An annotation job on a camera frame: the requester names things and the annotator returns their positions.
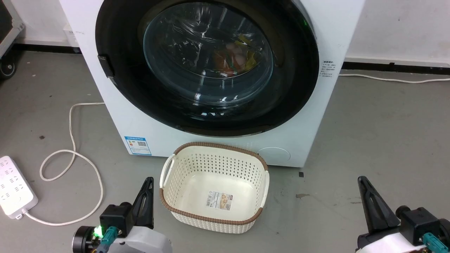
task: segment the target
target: black baseboard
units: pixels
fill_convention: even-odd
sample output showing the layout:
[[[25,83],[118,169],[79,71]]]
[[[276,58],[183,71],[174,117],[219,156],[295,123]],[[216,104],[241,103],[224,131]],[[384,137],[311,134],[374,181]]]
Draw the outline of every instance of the black baseboard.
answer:
[[[57,45],[14,44],[12,50],[60,53],[60,54],[81,54],[81,50],[79,47],[57,46]]]
[[[407,66],[407,65],[396,65],[394,63],[379,64],[379,63],[344,62],[344,64],[342,65],[342,69],[450,75],[450,68]]]
[[[37,51],[47,53],[81,54],[80,48],[70,46],[15,44],[12,49],[20,51]],[[407,65],[396,65],[394,63],[379,64],[379,63],[344,62],[344,64],[342,65],[342,69],[450,75],[450,68],[407,66]]]

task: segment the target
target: white plastic basket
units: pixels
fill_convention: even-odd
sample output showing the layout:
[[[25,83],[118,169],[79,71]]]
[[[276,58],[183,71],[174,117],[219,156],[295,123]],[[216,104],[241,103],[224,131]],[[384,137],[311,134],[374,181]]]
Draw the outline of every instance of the white plastic basket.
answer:
[[[262,212],[269,172],[262,157],[254,152],[192,142],[167,159],[159,187],[162,204],[177,220],[207,230],[241,234]]]

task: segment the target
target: label in basket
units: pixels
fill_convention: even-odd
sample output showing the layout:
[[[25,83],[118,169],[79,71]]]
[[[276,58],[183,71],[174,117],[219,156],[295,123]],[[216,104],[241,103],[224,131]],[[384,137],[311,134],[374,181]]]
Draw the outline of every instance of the label in basket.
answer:
[[[231,209],[232,202],[233,196],[231,194],[209,191],[206,206],[229,211]]]

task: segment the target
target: front-loading washing machine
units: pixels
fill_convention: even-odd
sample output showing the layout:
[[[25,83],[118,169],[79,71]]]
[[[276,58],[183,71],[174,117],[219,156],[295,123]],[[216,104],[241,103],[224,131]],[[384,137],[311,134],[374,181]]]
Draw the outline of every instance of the front-loading washing machine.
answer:
[[[130,154],[303,167],[364,0],[60,0]]]

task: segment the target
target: gray floor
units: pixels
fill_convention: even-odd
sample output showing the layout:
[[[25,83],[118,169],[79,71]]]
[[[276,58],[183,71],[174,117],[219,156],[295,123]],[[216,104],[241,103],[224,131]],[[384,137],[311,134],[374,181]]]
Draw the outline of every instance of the gray floor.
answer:
[[[443,78],[365,73],[407,80]],[[17,74],[0,84],[0,156],[11,156],[36,192],[39,203],[30,211],[36,217],[69,221],[97,203],[97,179],[82,159],[56,181],[39,177],[47,155],[72,148],[70,107],[97,101],[101,97],[79,55],[26,52]],[[229,235],[190,227],[178,222],[158,198],[155,230],[166,234],[178,253],[354,252],[357,236],[367,231],[356,184],[360,175],[372,181],[393,209],[424,206],[450,218],[449,108],[449,82],[416,85],[341,77],[302,170],[305,177],[299,178],[295,168],[271,167],[266,208],[249,232]],[[79,226],[97,225],[108,204],[133,202],[146,176],[158,180],[165,159],[128,155],[104,106],[78,108],[73,116],[78,150],[103,177],[102,206],[87,220],[64,227],[0,214],[2,252],[71,252]],[[45,175],[59,174],[69,160],[69,154],[51,159]]]

